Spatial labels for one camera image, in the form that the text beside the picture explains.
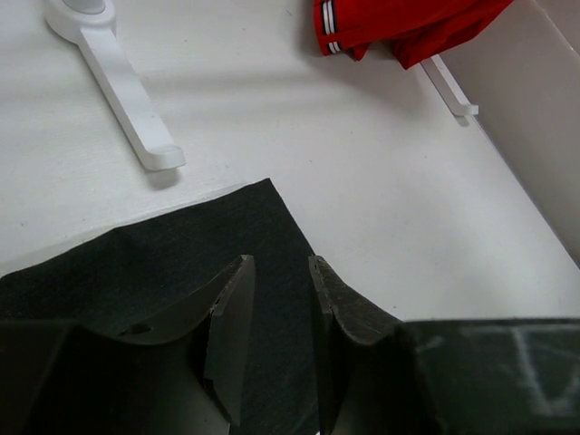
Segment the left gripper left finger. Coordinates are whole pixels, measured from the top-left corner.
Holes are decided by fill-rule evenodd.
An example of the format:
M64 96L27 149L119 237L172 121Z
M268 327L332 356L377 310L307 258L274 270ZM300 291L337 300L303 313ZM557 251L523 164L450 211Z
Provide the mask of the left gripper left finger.
M241 419L253 257L116 334L1 324L4 434L226 434Z

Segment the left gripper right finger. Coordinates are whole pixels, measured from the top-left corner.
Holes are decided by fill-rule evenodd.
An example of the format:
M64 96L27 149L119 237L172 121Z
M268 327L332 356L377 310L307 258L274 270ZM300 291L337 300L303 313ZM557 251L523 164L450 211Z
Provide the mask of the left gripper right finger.
M323 434L576 434L579 322L404 322L309 260Z

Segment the black trousers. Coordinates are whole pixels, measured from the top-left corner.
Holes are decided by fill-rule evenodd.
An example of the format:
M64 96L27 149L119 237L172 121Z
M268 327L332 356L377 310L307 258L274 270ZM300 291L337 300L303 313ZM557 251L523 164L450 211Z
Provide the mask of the black trousers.
M239 434L319 430L308 259L313 250L269 179L117 227L1 280L7 320L78 319L117 333L251 255L256 290Z

